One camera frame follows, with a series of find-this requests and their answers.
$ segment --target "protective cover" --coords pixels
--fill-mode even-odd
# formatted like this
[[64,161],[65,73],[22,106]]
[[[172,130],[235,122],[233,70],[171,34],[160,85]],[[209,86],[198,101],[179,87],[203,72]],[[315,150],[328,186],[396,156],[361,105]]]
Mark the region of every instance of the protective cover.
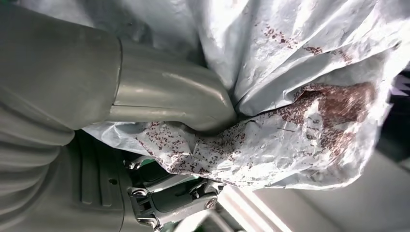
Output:
[[409,61],[407,0],[38,0],[21,5],[201,63],[247,117],[214,137],[165,122],[84,128],[167,171],[240,187],[328,189],[360,176]]

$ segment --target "silver metal part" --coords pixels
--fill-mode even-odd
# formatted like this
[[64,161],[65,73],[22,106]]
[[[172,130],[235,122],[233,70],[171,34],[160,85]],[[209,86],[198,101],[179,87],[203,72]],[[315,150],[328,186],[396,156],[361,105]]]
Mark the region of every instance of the silver metal part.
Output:
[[147,195],[147,190],[145,188],[131,188],[131,194],[132,196],[146,196]]
[[159,182],[156,182],[155,184],[148,184],[144,183],[146,189],[148,192],[159,192],[162,191],[163,189],[168,189],[172,186],[178,185],[182,182],[188,181],[191,179],[192,176],[189,175],[172,175],[170,174],[170,177],[164,180],[161,180]]
[[217,200],[212,199],[205,204],[205,209],[211,209],[217,205]]
[[187,188],[188,185],[189,183],[183,183],[163,191],[149,192],[145,198],[137,199],[137,204],[142,210],[137,218],[138,221],[140,219],[146,221],[146,218],[155,217],[158,225],[163,225],[167,222],[178,222],[202,210],[211,209],[218,202],[218,193],[225,184],[204,179],[194,182],[189,188]]

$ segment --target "red stain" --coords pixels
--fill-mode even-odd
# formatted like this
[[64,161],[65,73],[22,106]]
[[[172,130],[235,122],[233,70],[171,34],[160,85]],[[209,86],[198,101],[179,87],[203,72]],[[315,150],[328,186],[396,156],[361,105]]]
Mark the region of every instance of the red stain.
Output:
[[320,47],[304,47],[303,49],[305,49],[306,51],[314,54],[314,55],[319,55],[322,54],[323,51]]

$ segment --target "white plastic sheet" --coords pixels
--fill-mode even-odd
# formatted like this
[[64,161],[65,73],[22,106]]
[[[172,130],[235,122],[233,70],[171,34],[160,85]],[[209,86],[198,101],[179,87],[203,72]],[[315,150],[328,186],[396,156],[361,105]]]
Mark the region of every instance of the white plastic sheet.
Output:
[[407,0],[21,0],[201,63],[250,119],[214,137],[164,122],[84,128],[167,171],[240,187],[328,189],[360,176],[410,59]]

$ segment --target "gray robot arm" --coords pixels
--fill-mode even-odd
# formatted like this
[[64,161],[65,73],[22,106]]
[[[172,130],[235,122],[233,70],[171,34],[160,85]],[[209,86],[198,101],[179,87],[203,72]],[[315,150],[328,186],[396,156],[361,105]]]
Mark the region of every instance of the gray robot arm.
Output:
[[[133,189],[149,181],[130,178],[121,151],[81,131],[74,136],[107,120],[179,121],[213,132],[233,123],[235,113],[207,69],[0,4],[0,231],[152,231],[137,215],[146,225],[172,221],[172,210],[183,216],[215,199],[195,180],[137,201]],[[190,185],[182,208],[161,203]]]

